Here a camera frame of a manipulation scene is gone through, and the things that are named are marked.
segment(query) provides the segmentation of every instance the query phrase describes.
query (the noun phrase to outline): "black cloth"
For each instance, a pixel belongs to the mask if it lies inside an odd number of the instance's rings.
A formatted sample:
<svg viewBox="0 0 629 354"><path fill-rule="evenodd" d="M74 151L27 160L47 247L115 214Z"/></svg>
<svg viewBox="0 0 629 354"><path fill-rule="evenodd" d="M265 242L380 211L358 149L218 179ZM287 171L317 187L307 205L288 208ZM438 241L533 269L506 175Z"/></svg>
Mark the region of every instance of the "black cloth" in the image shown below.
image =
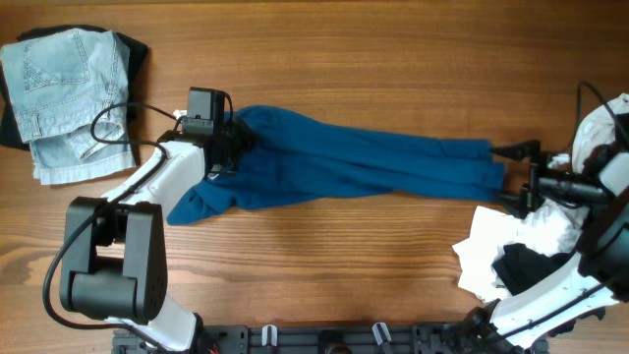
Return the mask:
<svg viewBox="0 0 629 354"><path fill-rule="evenodd" d="M55 34L62 32L64 30L71 29L81 29L81 30L91 30L97 32L105 32L107 29L102 29L96 26L91 25L62 25L55 26L51 28L44 29L31 29L27 32L24 32L18 35L18 41L24 41L34 38L41 38L47 35ZM133 101L132 97L132 83L142 66L142 62L148 54L148 46L138 40L135 40L127 35L116 32L116 35L120 38L120 40L129 47L129 70L127 71L127 79L129 82L129 98L128 101ZM9 100L9 91L7 90L7 86L4 80L4 74L0 71L0 75L2 75L2 85L0 86L0 90L2 91L2 98L6 102L4 107L4 112L2 114L2 122L0 123L0 145L9 147L9 148L19 148L23 150L29 150L29 145L22 143L22 139L20 138L20 132L18 131L18 125L16 123L15 116L13 114L13 108L11 107L11 101ZM137 117L137 112L135 109L129 108L127 109L127 122L130 122Z"/></svg>
<svg viewBox="0 0 629 354"><path fill-rule="evenodd" d="M512 295L525 292L533 285L561 268L570 260L571 255L560 253L551 257L540 255L523 244L504 246L504 256L493 263L500 280ZM596 316L599 320L605 316L605 308L595 309L581 315L578 319ZM574 329L577 320L568 321L548 333L556 336Z"/></svg>

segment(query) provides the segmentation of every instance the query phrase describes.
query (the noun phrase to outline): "denim pocket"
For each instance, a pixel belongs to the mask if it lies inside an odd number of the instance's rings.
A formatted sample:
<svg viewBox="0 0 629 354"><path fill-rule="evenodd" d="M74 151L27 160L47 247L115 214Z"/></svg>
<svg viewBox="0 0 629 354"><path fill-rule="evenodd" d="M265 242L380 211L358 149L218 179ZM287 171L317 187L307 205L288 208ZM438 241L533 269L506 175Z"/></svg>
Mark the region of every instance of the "denim pocket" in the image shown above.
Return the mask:
<svg viewBox="0 0 629 354"><path fill-rule="evenodd" d="M72 30L30 42L24 51L24 81L26 91L89 81L79 33Z"/></svg>

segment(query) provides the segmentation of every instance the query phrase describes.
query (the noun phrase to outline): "wooden table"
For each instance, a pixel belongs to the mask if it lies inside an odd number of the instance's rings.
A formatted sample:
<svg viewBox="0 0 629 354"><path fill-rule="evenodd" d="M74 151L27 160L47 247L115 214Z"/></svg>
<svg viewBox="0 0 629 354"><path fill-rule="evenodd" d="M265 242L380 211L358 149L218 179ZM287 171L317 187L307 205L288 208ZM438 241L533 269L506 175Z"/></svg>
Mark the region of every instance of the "wooden table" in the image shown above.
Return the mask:
<svg viewBox="0 0 629 354"><path fill-rule="evenodd" d="M189 87L210 87L230 92L237 108L278 105L345 126L562 148L580 79L608 97L627 90L627 14L620 2L524 0L8 7L0 43L67 23L123 32L151 47L138 99L168 111L186 107ZM129 129L154 140L171 124L146 112ZM140 161L150 154L141 149ZM0 351L108 353L110 332L46 317L41 282L69 202L133 171L44 187L28 152L0 148L0 158ZM329 199L168 226L169 292L211 325L457 321L479 305L456 286L451 248L468 236L475 206ZM626 352L627 315L619 306L602 323L579 322L551 350Z"/></svg>

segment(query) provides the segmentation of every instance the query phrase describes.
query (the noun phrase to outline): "light blue denim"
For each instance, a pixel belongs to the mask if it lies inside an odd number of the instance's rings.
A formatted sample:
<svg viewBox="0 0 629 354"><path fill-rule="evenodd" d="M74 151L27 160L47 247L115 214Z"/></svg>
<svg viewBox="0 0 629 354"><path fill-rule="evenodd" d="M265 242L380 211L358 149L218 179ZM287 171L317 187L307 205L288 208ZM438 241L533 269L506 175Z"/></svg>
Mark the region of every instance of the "light blue denim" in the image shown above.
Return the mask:
<svg viewBox="0 0 629 354"><path fill-rule="evenodd" d="M96 114L127 101L129 48L114 32L70 29L2 47L0 53L20 136L30 144L33 176L62 184L135 166L127 145L89 133ZM101 117L98 137L126 140L126 108Z"/></svg>

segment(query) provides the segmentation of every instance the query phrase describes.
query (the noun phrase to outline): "crumpled white cloth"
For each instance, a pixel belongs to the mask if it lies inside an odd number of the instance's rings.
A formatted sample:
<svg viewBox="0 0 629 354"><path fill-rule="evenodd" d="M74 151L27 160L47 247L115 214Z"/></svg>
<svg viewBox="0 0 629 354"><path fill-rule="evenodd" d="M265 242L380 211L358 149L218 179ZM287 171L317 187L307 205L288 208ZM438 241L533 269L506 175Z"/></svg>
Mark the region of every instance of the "crumpled white cloth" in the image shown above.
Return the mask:
<svg viewBox="0 0 629 354"><path fill-rule="evenodd" d="M511 294L491 265L504 255L504 246L522 243L540 254L570 252L581 235L587 207L569 209L545 201L524 220L484 206L477 206L470 237L454 246L463 272L459 287L484 302Z"/></svg>
<svg viewBox="0 0 629 354"><path fill-rule="evenodd" d="M627 113L629 112L629 94L622 93L607 104L616 114ZM577 129L572 145L572 170L582 172L583 163L590 157L594 148L613 143L615 140L614 121L605 107L600 106L588 114Z"/></svg>

